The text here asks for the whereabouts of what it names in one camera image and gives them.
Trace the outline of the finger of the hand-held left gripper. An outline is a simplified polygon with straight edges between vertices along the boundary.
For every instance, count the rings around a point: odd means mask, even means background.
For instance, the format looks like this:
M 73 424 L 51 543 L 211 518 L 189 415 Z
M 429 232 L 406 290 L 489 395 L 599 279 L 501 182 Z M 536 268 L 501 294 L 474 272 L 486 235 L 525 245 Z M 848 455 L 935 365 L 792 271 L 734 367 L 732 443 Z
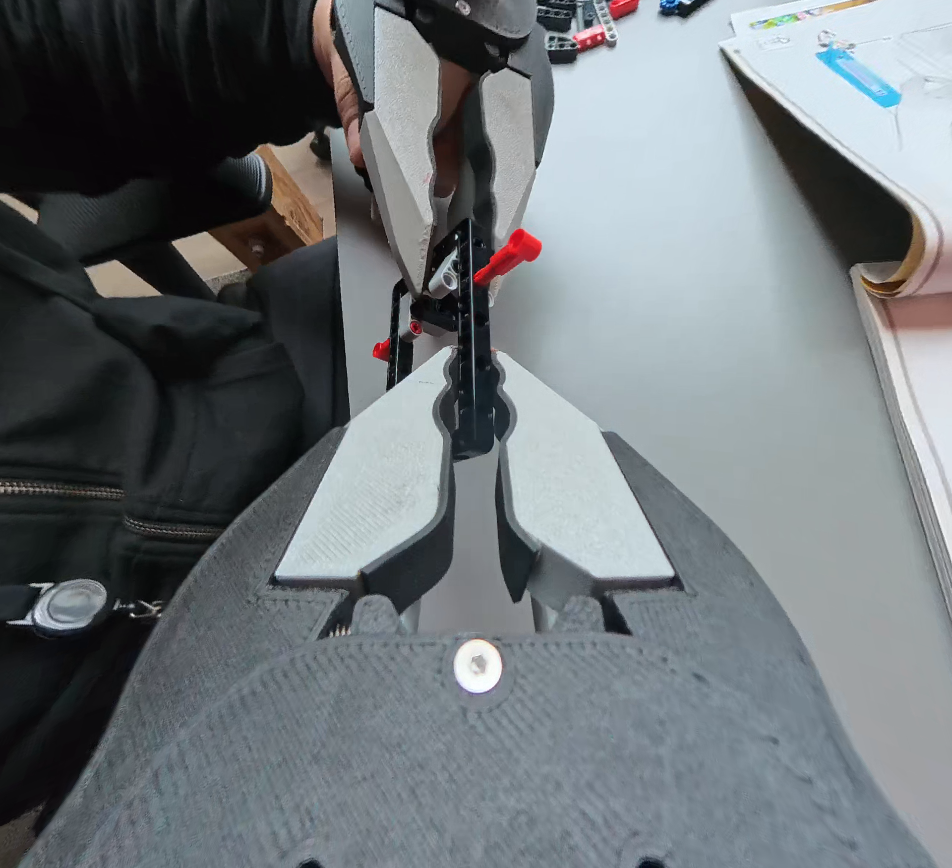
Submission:
M 465 107 L 471 216 L 488 247 L 520 226 L 536 178 L 530 80 L 508 68 L 482 75 Z
M 446 85 L 458 100 L 458 67 L 439 58 L 410 20 L 376 6 L 372 72 L 373 104 L 360 131 L 365 167 L 391 254 L 408 291 L 420 296 L 436 227 L 433 138 Z

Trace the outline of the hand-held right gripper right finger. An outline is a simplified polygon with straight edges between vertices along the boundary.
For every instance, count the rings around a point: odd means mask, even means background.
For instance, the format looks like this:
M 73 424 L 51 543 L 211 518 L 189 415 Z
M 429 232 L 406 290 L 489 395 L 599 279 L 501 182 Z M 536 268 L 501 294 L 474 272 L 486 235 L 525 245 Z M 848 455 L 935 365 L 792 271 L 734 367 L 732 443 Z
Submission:
M 673 586 L 676 571 L 605 434 L 508 354 L 499 371 L 496 517 L 517 602 Z

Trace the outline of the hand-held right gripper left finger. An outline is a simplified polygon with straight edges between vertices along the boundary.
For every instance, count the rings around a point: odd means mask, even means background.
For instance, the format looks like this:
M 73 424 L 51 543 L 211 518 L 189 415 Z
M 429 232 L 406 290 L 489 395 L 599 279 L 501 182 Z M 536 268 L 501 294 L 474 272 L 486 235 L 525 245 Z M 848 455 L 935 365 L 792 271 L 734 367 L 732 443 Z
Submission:
M 451 402 L 445 348 L 345 430 L 273 574 L 279 586 L 335 588 L 413 608 L 453 553 Z

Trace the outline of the black lego frame assembly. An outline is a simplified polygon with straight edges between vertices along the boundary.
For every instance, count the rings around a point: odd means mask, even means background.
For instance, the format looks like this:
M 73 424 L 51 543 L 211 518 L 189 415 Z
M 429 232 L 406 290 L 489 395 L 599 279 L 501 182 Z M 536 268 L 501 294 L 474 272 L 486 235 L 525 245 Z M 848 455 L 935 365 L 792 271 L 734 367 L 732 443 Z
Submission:
M 453 412 L 448 425 L 455 460 L 487 454 L 496 439 L 499 374 L 492 359 L 490 286 L 477 287 L 472 278 L 499 249 L 486 245 L 474 220 L 463 219 L 437 246 L 422 295 L 413 299 L 401 281 L 391 293 L 387 391 L 411 374 L 418 338 L 455 338 L 450 359 Z

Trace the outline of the lego instruction booklet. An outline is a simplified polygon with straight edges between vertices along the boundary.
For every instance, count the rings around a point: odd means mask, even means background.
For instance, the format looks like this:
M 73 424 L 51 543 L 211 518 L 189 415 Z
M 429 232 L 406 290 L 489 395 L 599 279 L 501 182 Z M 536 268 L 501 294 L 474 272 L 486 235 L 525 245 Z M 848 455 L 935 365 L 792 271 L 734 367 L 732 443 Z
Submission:
M 951 611 L 951 0 L 796 0 L 735 13 L 727 60 L 909 215 L 850 278 Z

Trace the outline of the person's left forearm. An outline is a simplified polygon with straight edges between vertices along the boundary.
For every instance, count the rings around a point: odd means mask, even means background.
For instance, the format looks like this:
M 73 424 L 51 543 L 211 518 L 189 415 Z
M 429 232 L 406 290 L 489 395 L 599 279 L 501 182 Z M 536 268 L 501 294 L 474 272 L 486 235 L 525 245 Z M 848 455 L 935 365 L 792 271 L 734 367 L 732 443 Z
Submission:
M 317 0 L 1 0 L 1 183 L 100 194 L 336 117 Z

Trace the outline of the person's left hand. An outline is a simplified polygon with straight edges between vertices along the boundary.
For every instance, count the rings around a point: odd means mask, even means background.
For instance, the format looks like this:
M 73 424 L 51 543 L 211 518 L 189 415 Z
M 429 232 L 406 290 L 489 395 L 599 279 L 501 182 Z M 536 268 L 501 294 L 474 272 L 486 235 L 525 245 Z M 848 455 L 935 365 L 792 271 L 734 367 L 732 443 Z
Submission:
M 325 81 L 332 89 L 351 164 L 365 170 L 360 140 L 359 104 L 351 77 L 335 46 L 331 25 L 333 0 L 316 0 L 312 12 L 312 49 Z

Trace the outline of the wooden crate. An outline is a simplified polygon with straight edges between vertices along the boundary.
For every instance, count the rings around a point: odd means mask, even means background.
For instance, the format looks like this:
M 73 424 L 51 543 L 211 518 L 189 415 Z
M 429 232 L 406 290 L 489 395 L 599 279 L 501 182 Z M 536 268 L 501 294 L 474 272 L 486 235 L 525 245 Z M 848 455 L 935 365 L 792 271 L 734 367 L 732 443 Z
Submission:
M 208 231 L 224 249 L 256 271 L 336 233 L 332 171 L 315 157 L 307 135 L 292 145 L 260 145 L 271 176 L 271 202 L 260 216 Z

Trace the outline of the person's black jacket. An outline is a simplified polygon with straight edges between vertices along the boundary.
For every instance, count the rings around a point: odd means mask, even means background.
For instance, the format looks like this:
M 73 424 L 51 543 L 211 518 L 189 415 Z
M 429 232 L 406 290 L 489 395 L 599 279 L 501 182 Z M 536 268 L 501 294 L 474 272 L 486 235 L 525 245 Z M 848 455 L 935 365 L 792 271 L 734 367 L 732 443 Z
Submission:
M 2 824 L 54 811 L 165 603 L 348 419 L 335 238 L 237 305 L 108 298 L 2 205 Z

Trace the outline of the black office chair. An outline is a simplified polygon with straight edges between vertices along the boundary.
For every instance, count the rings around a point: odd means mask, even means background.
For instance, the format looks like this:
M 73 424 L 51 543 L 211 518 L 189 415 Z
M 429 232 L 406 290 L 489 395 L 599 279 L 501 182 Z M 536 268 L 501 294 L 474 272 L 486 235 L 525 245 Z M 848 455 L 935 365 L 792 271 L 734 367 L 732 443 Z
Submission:
M 272 189 L 266 161 L 251 153 L 207 173 L 136 180 L 105 195 L 39 195 L 35 209 L 39 229 L 85 267 L 118 261 L 161 294 L 211 301 L 173 243 L 264 215 Z

